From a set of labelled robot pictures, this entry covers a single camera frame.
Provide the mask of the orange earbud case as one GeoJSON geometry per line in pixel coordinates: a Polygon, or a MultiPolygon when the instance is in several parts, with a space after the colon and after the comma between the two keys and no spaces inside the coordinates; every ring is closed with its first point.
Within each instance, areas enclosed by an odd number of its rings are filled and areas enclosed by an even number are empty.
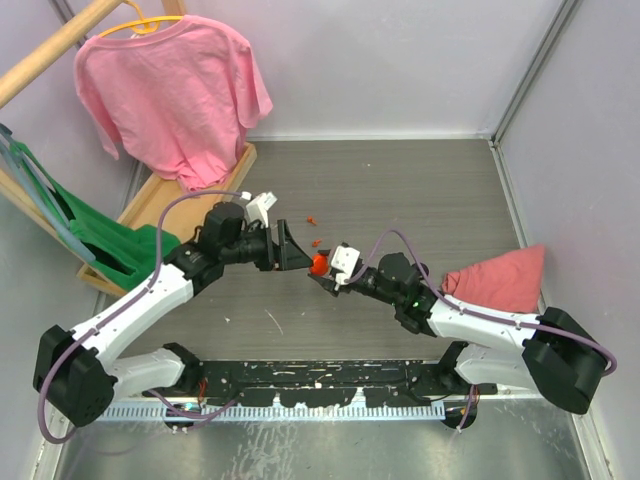
{"type": "Polygon", "coordinates": [[[330,262],[327,253],[317,253],[312,257],[309,273],[314,276],[324,276],[329,272],[330,262]]]}

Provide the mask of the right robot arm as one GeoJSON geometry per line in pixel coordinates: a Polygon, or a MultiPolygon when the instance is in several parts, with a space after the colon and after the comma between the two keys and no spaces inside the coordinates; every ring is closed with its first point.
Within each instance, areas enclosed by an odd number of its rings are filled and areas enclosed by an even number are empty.
{"type": "Polygon", "coordinates": [[[424,268],[403,253],[366,265],[358,250],[339,246],[312,258],[310,277],[330,294],[357,292],[393,307],[413,334],[451,338],[451,358],[438,379],[459,394],[470,385],[501,384],[540,394],[567,412],[583,415],[614,362],[567,312],[549,307],[521,314],[480,307],[432,288],[424,268]]]}

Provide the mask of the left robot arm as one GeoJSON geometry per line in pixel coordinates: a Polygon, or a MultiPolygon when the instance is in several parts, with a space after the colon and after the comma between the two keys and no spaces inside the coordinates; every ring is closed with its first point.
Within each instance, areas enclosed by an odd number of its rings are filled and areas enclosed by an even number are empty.
{"type": "Polygon", "coordinates": [[[139,286],[93,318],[64,330],[55,325],[40,339],[34,387],[38,406],[52,405],[83,427],[120,398],[167,388],[178,396],[196,392],[201,361],[177,343],[124,358],[122,352],[166,314],[219,280],[228,265],[252,263],[260,271],[307,269],[311,258],[280,220],[270,226],[272,193],[247,205],[220,202],[186,243],[161,258],[139,286]]]}

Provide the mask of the wooden rack base tray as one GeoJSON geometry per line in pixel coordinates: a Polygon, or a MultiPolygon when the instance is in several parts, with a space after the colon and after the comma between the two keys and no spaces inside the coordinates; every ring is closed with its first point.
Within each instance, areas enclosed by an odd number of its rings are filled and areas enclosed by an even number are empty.
{"type": "MultiPolygon", "coordinates": [[[[233,172],[224,182],[209,188],[209,191],[239,191],[241,183],[256,158],[255,146],[252,143],[246,143],[243,155],[233,172]]],[[[164,180],[158,175],[152,174],[124,209],[117,222],[131,229],[137,229],[144,225],[156,226],[166,206],[183,194],[184,192],[177,181],[164,180]]],[[[184,200],[167,214],[162,228],[184,242],[192,237],[195,227],[203,222],[206,213],[216,203],[230,199],[230,195],[214,194],[184,200]]],[[[93,288],[109,295],[121,297],[126,293],[125,290],[119,288],[88,264],[82,265],[77,277],[93,288]]]]}

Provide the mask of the green t-shirt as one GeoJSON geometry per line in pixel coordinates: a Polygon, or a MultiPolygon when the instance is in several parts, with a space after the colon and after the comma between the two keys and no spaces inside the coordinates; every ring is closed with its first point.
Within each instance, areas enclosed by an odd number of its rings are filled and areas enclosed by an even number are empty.
{"type": "Polygon", "coordinates": [[[157,243],[164,255],[179,245],[175,235],[158,234],[153,225],[131,229],[117,223],[48,176],[72,211],[71,231],[96,256],[88,265],[123,290],[133,289],[155,270],[157,243]]]}

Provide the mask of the salmon pink folded cloth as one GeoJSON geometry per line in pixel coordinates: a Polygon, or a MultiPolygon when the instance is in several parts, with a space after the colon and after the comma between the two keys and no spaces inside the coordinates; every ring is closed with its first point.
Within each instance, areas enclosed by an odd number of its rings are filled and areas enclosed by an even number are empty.
{"type": "Polygon", "coordinates": [[[540,296],[545,253],[545,246],[537,244],[449,272],[441,289],[474,305],[533,313],[540,296]]]}

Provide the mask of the pink t-shirt on hanger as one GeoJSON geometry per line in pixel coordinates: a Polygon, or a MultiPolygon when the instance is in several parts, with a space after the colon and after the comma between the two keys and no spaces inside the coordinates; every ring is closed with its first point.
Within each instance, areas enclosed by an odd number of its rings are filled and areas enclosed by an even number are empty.
{"type": "Polygon", "coordinates": [[[273,108],[249,41],[194,15],[140,37],[90,38],[74,80],[104,150],[186,192],[225,181],[273,108]]]}

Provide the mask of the yellow clothes hanger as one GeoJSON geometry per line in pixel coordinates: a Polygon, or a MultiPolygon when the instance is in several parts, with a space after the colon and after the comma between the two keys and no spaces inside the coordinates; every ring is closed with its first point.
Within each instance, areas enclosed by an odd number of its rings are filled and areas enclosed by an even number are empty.
{"type": "Polygon", "coordinates": [[[138,37],[155,33],[163,26],[174,24],[187,13],[183,0],[162,0],[164,15],[147,16],[141,9],[139,1],[123,1],[123,4],[135,11],[135,17],[127,22],[105,29],[99,37],[107,37],[122,31],[130,30],[138,37]]]}

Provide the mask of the grey-blue clothes hanger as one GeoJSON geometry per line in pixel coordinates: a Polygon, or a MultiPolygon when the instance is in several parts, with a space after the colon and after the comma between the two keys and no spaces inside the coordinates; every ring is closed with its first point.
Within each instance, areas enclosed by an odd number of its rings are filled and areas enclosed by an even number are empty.
{"type": "Polygon", "coordinates": [[[53,227],[61,240],[82,261],[96,260],[94,253],[71,231],[73,218],[70,207],[58,194],[46,170],[29,149],[13,137],[13,132],[1,125],[1,155],[36,209],[53,227]]]}

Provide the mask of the wooden hanging rod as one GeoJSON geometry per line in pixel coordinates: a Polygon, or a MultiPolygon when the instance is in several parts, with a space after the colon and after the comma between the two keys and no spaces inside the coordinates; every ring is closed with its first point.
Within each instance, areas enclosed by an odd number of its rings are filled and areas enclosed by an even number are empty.
{"type": "Polygon", "coordinates": [[[1,107],[47,70],[77,41],[115,10],[119,0],[95,0],[1,77],[1,107]]]}

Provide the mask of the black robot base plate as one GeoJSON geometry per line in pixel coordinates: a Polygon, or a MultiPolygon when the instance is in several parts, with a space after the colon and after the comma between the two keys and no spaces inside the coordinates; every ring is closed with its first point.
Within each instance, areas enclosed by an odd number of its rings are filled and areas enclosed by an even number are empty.
{"type": "Polygon", "coordinates": [[[422,360],[206,361],[188,390],[160,388],[166,398],[201,396],[210,405],[231,400],[246,407],[309,408],[351,404],[358,393],[365,406],[429,406],[465,396],[470,386],[422,360]]]}

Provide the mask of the aluminium corner frame post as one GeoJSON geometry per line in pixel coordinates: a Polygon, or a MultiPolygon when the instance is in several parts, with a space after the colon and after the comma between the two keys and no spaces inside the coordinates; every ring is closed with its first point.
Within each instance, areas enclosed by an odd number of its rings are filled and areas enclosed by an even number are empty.
{"type": "Polygon", "coordinates": [[[514,94],[502,114],[494,133],[490,137],[490,145],[498,148],[504,139],[507,130],[524,104],[534,83],[541,75],[545,65],[550,60],[561,36],[572,21],[572,18],[582,5],[581,0],[563,0],[551,23],[545,30],[535,53],[529,62],[524,75],[519,81],[514,94]]]}

